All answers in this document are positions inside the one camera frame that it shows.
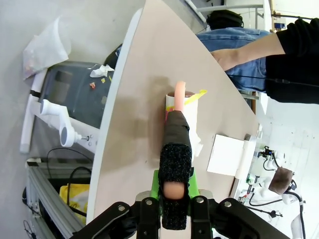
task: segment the black shirt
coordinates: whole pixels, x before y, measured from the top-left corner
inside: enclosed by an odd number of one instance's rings
[[[266,57],[267,95],[284,103],[319,104],[319,19],[298,19],[276,33],[285,55]]]

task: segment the person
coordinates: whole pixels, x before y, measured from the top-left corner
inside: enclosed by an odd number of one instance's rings
[[[225,28],[198,34],[239,90],[282,103],[319,104],[319,19],[286,30]]]

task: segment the beige tabletop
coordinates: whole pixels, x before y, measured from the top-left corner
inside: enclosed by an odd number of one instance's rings
[[[116,201],[132,205],[138,193],[151,189],[159,167],[165,95],[177,81],[185,81],[188,91],[208,91],[199,100],[197,133],[204,147],[194,167],[199,188],[210,190],[217,201],[228,197],[234,177],[206,171],[215,135],[244,139],[257,133],[257,119],[240,93],[167,5],[148,0],[133,30],[132,39],[124,41],[128,54],[117,65],[102,119],[88,221]]]

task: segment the white floor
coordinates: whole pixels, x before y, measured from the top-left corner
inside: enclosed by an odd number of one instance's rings
[[[23,49],[48,23],[63,15],[62,21],[68,27],[72,41],[70,59],[103,63],[107,55],[122,43],[132,15],[144,2],[0,0],[1,238],[28,238],[22,224],[23,219],[26,219],[26,209],[21,202],[25,187],[24,162],[32,156],[45,157],[49,149],[58,146],[57,132],[37,122],[30,155],[19,153],[25,103],[32,83],[31,79],[22,81]],[[165,2],[194,32],[203,29],[182,0]]]

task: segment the person's hand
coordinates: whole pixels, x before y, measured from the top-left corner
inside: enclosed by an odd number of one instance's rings
[[[212,51],[211,54],[224,71],[240,64],[238,49],[221,49]]]

